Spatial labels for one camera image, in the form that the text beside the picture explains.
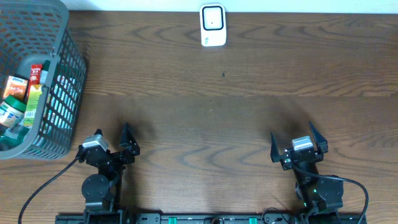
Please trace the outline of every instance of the wood grain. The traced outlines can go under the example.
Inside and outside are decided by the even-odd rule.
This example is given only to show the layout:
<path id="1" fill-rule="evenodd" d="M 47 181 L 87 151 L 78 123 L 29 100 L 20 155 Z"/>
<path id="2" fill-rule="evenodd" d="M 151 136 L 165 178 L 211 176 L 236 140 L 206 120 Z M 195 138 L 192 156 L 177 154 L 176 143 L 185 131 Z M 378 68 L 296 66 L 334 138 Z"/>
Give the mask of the wood grain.
<path id="1" fill-rule="evenodd" d="M 181 212 L 262 212 L 302 206 L 292 172 L 269 159 L 309 133 L 328 139 L 322 174 L 369 191 L 369 223 L 398 220 L 396 15 L 230 13 L 223 47 L 203 48 L 197 13 L 71 12 L 90 61 L 71 153 L 58 161 L 0 164 L 0 223 L 15 223 L 33 191 L 101 128 L 118 150 L 129 122 L 141 155 L 124 174 L 122 203 Z M 53 223 L 84 209 L 76 164 L 31 202 L 24 223 Z M 345 184 L 342 212 L 364 196 Z"/>

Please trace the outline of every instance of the wooden table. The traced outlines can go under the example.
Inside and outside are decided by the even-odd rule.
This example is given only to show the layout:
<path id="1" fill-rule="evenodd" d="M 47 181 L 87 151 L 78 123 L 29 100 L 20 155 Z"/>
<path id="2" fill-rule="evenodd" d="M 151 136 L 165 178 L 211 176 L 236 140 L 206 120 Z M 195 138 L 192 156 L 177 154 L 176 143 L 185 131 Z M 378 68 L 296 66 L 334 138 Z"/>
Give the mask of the wooden table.
<path id="1" fill-rule="evenodd" d="M 200 44 L 199 13 L 71 12 L 90 60 L 71 153 L 57 161 L 1 161 L 0 222 L 63 169 L 101 128 L 116 150 L 124 122 L 141 146 L 124 174 L 124 205 L 164 213 L 257 212 L 302 207 L 292 171 L 269 158 L 310 134 L 329 141 L 320 173 L 364 184 L 369 223 L 398 220 L 396 15 L 229 13 L 223 47 Z M 75 164 L 28 206 L 24 223 L 80 213 Z M 342 212 L 359 213 L 361 189 L 345 184 Z"/>

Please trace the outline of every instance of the white wall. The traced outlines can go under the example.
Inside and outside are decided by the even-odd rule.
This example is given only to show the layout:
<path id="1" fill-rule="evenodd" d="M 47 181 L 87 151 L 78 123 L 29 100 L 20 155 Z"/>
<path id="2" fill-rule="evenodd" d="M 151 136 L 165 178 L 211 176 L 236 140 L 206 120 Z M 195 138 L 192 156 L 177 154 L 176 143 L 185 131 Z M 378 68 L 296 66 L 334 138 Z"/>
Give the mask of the white wall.
<path id="1" fill-rule="evenodd" d="M 398 13 L 398 0 L 61 0 L 69 10 L 198 12 L 220 3 L 229 12 Z"/>

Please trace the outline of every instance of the cable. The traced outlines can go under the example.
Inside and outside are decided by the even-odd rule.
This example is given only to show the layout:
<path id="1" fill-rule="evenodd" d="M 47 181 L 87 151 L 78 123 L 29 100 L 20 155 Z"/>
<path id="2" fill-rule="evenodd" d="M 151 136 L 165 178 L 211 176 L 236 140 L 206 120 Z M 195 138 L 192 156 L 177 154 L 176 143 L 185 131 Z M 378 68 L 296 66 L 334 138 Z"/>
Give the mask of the cable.
<path id="1" fill-rule="evenodd" d="M 365 213 L 366 213 L 366 210 L 368 209 L 368 204 L 369 204 L 369 195 L 368 195 L 368 191 L 366 190 L 365 186 L 363 186 L 361 183 L 359 183 L 359 182 L 357 182 L 355 180 L 351 180 L 351 179 L 347 179 L 347 178 L 334 177 L 334 176 L 329 176 L 329 175 L 319 175 L 319 174 L 313 174 L 313 173 L 305 172 L 304 170 L 301 170 L 300 168 L 298 168 L 294 164 L 293 164 L 293 169 L 295 169 L 297 172 L 300 172 L 300 173 L 305 174 L 305 175 L 310 176 L 310 177 L 346 181 L 346 182 L 349 182 L 349 183 L 352 183 L 352 184 L 356 184 L 359 187 L 361 187 L 363 192 L 365 193 L 365 205 L 363 207 L 361 216 L 359 217 L 359 220 L 358 220 L 358 222 L 356 224 L 360 224 L 362 222 L 363 218 L 365 217 Z"/>
<path id="2" fill-rule="evenodd" d="M 262 220 L 264 223 L 266 223 L 266 224 L 268 224 L 268 223 L 265 221 L 265 215 L 266 215 L 266 213 L 267 213 L 269 210 L 271 210 L 271 209 L 274 209 L 274 210 L 277 210 L 277 211 L 280 212 L 280 210 L 279 210 L 278 208 L 274 208 L 274 207 L 267 208 L 267 209 L 262 213 L 262 215 L 261 215 L 261 220 Z M 280 215 L 282 216 L 282 218 L 285 220 L 286 223 L 289 223 L 289 221 L 287 221 L 287 219 L 285 218 L 284 214 L 280 213 Z"/>
<path id="3" fill-rule="evenodd" d="M 26 209 L 26 207 L 28 206 L 28 204 L 30 203 L 30 201 L 37 195 L 37 193 L 39 193 L 41 190 L 43 190 L 43 188 L 45 188 L 48 184 L 50 184 L 51 182 L 53 182 L 55 179 L 57 179 L 59 176 L 61 176 L 65 171 L 67 171 L 72 165 L 74 165 L 74 163 L 77 161 L 78 159 L 74 159 L 71 163 L 69 163 L 69 165 L 67 165 L 63 170 L 61 170 L 61 172 L 59 172 L 57 175 L 55 175 L 53 178 L 51 178 L 49 181 L 47 181 L 45 184 L 43 184 L 41 187 L 39 187 L 33 194 L 32 196 L 29 197 L 29 199 L 25 202 L 24 206 L 21 209 L 21 212 L 19 213 L 19 217 L 18 217 L 18 224 L 22 224 L 22 216 L 24 215 L 24 211 Z"/>

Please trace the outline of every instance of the bottle cap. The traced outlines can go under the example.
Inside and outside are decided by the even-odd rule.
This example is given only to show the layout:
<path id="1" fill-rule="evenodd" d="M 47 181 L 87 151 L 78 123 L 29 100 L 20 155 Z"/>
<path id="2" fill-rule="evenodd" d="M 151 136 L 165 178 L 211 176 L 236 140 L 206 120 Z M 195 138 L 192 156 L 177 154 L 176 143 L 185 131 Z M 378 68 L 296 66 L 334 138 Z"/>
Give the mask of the bottle cap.
<path id="1" fill-rule="evenodd" d="M 26 110 L 26 104 L 19 101 L 17 98 L 15 98 L 15 96 L 7 96 L 5 102 L 21 112 L 25 112 Z"/>

